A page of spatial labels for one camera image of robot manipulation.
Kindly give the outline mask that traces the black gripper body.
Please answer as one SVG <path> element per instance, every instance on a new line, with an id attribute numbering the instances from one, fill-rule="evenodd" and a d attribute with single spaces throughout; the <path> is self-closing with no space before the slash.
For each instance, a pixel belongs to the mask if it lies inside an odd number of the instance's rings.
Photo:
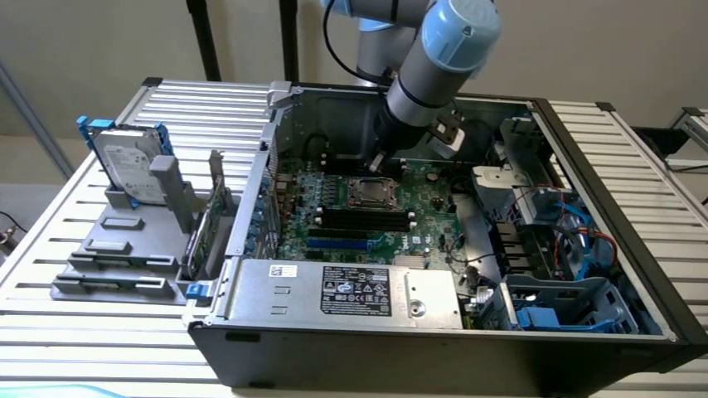
<path id="1" fill-rule="evenodd" d="M 374 131 L 377 132 L 378 140 L 371 156 L 373 167 L 381 167 L 397 152 L 417 146 L 439 115 L 439 110 L 422 108 L 417 115 L 423 117 L 422 121 L 402 121 L 394 114 L 391 107 L 389 105 L 383 106 L 374 121 Z"/>

